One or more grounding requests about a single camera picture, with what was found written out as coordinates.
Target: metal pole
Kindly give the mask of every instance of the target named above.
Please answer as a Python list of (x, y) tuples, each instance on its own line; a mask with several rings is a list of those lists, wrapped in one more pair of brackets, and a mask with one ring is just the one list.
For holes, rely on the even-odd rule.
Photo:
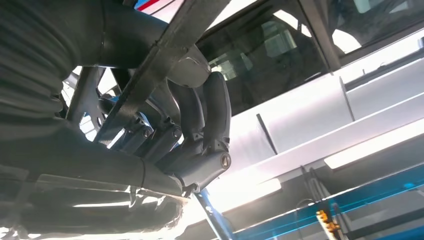
[(194, 193), (206, 213), (206, 220), (219, 240), (235, 240), (231, 227), (224, 216), (218, 212), (209, 201), (208, 190), (203, 189), (200, 193)]

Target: bolt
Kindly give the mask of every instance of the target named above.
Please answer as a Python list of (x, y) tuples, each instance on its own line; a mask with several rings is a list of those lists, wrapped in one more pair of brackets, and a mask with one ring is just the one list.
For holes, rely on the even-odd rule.
[(149, 137), (149, 135), (150, 135), (150, 131), (149, 131), (148, 129), (144, 130), (144, 132), (143, 132), (143, 136), (144, 136), (145, 138), (148, 138), (148, 137)]
[(172, 136), (176, 139), (181, 137), (181, 129), (176, 128), (173, 132), (172, 132)]
[(231, 164), (231, 158), (228, 154), (225, 154), (224, 156), (222, 156), (221, 158), (221, 165), (223, 168), (228, 168)]

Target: side window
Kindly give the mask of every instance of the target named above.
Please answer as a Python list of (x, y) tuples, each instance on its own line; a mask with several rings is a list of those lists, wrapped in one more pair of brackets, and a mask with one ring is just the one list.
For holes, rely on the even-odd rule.
[(344, 56), (424, 20), (423, 0), (329, 0), (328, 32)]
[(327, 73), (297, 1), (266, 0), (197, 44), (227, 82), (233, 115)]

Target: car window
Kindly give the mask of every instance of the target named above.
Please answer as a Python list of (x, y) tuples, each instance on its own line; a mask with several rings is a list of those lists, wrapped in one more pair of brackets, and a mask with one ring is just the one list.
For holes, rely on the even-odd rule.
[(227, 82), (233, 115), (327, 73), (297, 1), (268, 0), (197, 44)]
[(328, 32), (339, 56), (424, 20), (423, 0), (328, 0), (327, 3)]

